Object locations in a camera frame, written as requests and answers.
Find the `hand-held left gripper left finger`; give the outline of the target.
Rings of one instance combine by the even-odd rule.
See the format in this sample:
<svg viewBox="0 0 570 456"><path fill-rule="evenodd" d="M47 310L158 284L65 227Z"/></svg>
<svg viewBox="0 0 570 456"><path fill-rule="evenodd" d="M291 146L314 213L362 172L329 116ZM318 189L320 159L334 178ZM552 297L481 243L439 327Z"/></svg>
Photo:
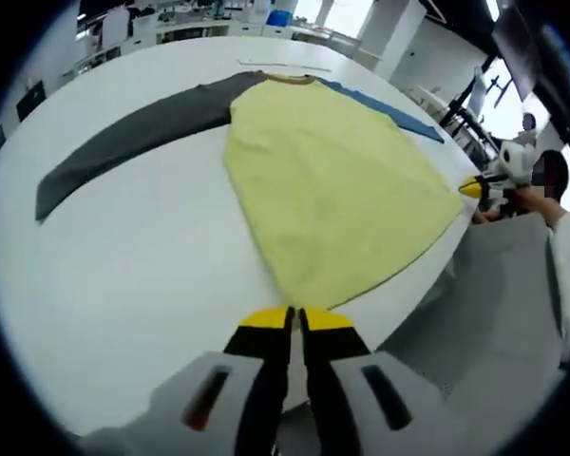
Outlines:
<svg viewBox="0 0 570 456"><path fill-rule="evenodd" d="M208 351L155 389L152 455L271 455L288 389L295 311L252 313L221 351Z"/></svg>

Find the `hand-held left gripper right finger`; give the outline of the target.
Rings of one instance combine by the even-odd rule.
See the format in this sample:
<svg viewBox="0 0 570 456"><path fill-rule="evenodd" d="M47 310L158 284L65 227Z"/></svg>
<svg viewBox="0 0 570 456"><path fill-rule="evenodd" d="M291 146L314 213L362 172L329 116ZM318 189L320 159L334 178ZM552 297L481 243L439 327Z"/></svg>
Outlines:
<svg viewBox="0 0 570 456"><path fill-rule="evenodd" d="M307 391L324 455L448 455L451 413L438 389L337 313L299 313Z"/></svg>

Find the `person's right hand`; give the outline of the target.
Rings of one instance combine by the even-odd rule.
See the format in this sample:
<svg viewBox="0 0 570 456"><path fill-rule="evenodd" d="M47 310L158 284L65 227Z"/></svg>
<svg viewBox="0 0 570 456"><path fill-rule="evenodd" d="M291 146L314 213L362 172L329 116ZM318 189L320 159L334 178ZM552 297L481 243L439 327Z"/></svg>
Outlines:
<svg viewBox="0 0 570 456"><path fill-rule="evenodd" d="M536 212L542 206L544 193L540 186L528 184L511 189L507 198L509 202L520 210Z"/></svg>

